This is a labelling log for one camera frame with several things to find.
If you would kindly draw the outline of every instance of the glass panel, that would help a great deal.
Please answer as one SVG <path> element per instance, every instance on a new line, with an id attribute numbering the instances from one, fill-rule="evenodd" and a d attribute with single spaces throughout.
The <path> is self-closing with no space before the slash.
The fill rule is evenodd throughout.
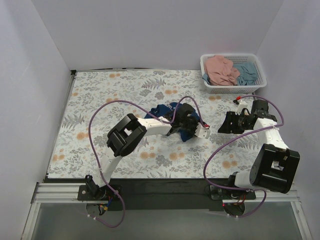
<path id="1" fill-rule="evenodd" d="M 245 205 L 249 211 L 257 203 Z M 98 215 L 97 206 L 88 211 Z M 124 222 L 114 229 L 79 212 L 86 213 L 84 203 L 42 203 L 32 239 L 302 239 L 290 202 L 266 202 L 256 213 L 241 219 L 214 215 L 205 209 L 128 210 Z M 101 218 L 115 224 L 121 214 L 109 211 Z"/>

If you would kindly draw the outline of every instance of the floral patterned mat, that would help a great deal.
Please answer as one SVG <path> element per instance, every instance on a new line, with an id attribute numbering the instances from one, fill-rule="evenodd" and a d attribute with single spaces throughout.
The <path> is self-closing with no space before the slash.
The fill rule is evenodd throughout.
<path id="1" fill-rule="evenodd" d="M 48 178 L 84 178 L 98 169 L 88 138 L 88 124 L 96 109 L 112 100 L 132 101 L 150 110 L 158 104 L 192 96 L 211 129 L 209 139 L 194 137 L 187 142 L 182 142 L 178 133 L 144 137 L 135 151 L 121 160 L 113 178 L 202 178 L 208 157 L 234 137 L 217 130 L 226 112 L 236 109 L 232 100 L 238 95 L 206 93 L 198 70 L 78 72 L 74 81 Z M 186 102 L 194 106 L 191 100 Z M 104 154 L 109 130 L 129 113 L 138 118 L 145 116 L 132 105 L 113 103 L 95 117 L 92 139 L 100 157 Z M 249 171 L 259 148 L 255 134 L 233 142 L 211 161 L 207 176 L 227 178 L 235 171 Z"/>

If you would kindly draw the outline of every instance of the white plastic basket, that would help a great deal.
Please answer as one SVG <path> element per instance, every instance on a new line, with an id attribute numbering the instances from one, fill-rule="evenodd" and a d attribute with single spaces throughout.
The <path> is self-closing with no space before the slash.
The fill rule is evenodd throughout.
<path id="1" fill-rule="evenodd" d="M 257 72 L 257 80 L 255 81 L 255 85 L 252 86 L 214 86 L 209 85 L 205 80 L 203 80 L 206 91 L 209 94 L 249 94 L 267 85 L 266 75 L 257 56 L 249 53 L 217 53 L 202 55 L 200 58 L 202 76 L 205 74 L 205 62 L 214 55 L 222 55 L 226 59 L 233 61 L 234 64 L 253 63 Z"/>

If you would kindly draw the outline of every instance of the white partition wall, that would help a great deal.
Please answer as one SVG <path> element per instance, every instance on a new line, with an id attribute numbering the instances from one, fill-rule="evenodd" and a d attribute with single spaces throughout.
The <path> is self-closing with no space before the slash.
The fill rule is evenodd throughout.
<path id="1" fill-rule="evenodd" d="M 70 69 L 200 69 L 256 53 L 283 0 L 32 0 Z"/>
<path id="2" fill-rule="evenodd" d="M 46 174 L 70 71 L 31 0 L 0 0 L 0 239 L 17 240 Z"/>
<path id="3" fill-rule="evenodd" d="M 320 2 L 285 0 L 257 55 L 268 81 L 259 94 L 281 109 L 282 138 L 301 155 L 295 184 L 313 238 L 319 239 Z"/>

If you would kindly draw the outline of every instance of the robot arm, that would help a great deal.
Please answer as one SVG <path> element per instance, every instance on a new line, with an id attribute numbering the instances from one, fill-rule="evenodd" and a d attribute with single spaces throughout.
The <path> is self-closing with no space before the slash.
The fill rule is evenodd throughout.
<path id="1" fill-rule="evenodd" d="M 236 112 L 227 112 L 218 133 L 242 134 L 277 124 L 276 117 L 268 112 L 267 101 L 253 101 L 251 113 L 246 107 L 247 104 L 240 101 Z M 235 172 L 229 179 L 239 188 L 268 189 L 285 194 L 293 183 L 300 155 L 288 148 L 275 127 L 257 135 L 262 147 L 251 171 Z"/>
<path id="2" fill-rule="evenodd" d="M 101 171 L 107 182 L 116 169 L 120 160 L 131 154 L 143 137 L 151 135 L 170 135 L 178 130 L 184 130 L 199 138 L 208 138 L 209 126 L 203 127 L 200 122 L 191 116 L 193 107 L 184 103 L 177 109 L 173 123 L 164 123 L 154 118 L 137 118 L 132 113 L 126 115 L 114 128 L 110 130 L 107 137 L 107 148 L 101 159 Z M 171 120 L 169 116 L 159 117 L 160 120 Z M 100 187 L 105 185 L 101 179 L 100 172 L 93 174 L 93 180 Z"/>

